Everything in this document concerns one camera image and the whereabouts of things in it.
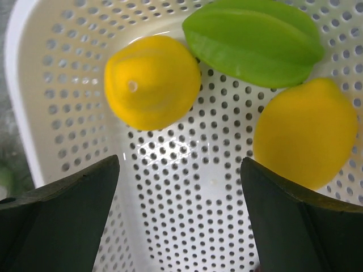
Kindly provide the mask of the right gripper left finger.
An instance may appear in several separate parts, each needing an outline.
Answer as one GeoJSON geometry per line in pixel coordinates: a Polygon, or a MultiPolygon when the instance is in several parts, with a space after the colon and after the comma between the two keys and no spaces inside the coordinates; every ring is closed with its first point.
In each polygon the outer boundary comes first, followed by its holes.
{"type": "Polygon", "coordinates": [[[92,271],[119,173],[112,155],[1,200],[1,271],[92,271]]]}

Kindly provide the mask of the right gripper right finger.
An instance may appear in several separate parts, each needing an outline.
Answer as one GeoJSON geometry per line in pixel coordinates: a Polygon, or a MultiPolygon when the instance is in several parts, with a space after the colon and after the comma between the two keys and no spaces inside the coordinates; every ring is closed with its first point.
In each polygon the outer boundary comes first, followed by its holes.
{"type": "Polygon", "coordinates": [[[251,158],[240,168],[262,271],[362,271],[362,206],[287,180],[251,158]]]}

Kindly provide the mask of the yellow toy pear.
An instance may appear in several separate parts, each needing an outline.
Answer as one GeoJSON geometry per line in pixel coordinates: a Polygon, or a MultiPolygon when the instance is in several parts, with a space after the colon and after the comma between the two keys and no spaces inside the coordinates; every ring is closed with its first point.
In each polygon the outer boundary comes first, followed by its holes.
{"type": "Polygon", "coordinates": [[[184,117],[201,86],[189,50],[172,37],[141,38],[109,58],[104,91],[114,114],[137,130],[160,130],[184,117]]]}

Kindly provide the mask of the green toy leaf slice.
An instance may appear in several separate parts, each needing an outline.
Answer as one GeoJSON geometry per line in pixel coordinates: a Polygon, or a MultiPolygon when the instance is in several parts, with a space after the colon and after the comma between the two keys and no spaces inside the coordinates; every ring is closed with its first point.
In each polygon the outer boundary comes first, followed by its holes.
{"type": "Polygon", "coordinates": [[[182,29],[199,60],[260,87],[302,83],[324,56],[311,18],[276,1],[215,1],[187,17],[182,29]]]}

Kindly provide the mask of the yellow toy lemon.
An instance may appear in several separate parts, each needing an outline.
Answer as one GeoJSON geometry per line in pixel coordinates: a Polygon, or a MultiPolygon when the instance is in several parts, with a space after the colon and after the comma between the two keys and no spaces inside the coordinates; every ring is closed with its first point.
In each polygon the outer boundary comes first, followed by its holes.
{"type": "Polygon", "coordinates": [[[330,182],[349,159],[357,112],[330,78],[316,78],[276,95],[255,128],[255,160],[312,190],[330,182]]]}

